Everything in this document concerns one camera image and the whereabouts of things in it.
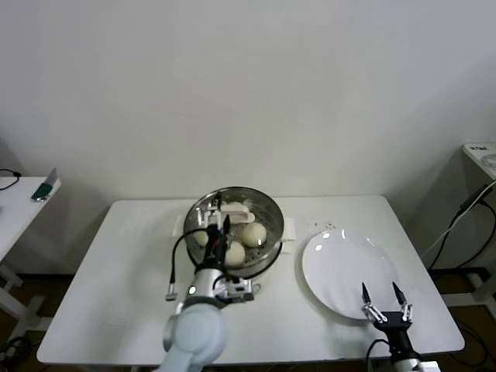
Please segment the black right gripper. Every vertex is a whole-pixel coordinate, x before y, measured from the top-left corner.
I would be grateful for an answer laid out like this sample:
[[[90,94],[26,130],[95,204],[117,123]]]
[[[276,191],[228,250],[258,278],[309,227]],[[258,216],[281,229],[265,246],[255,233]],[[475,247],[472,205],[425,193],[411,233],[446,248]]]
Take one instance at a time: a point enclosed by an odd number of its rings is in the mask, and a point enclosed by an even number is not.
[[[412,324],[412,304],[394,281],[392,286],[401,312],[382,313],[378,310],[371,302],[365,283],[362,283],[362,310],[374,322],[374,327],[386,335],[391,355],[412,355],[413,346],[408,336],[408,329]]]

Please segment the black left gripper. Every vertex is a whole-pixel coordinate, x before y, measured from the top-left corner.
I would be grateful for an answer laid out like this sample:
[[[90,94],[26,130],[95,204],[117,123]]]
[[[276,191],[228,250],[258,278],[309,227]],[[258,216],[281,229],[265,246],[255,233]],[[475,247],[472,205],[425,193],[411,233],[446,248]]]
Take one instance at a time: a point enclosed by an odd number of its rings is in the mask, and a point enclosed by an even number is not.
[[[198,224],[207,227],[208,242],[205,246],[205,264],[217,270],[226,268],[226,251],[230,248],[233,235],[231,233],[231,218],[224,218],[222,231],[222,193],[213,191],[198,200]]]

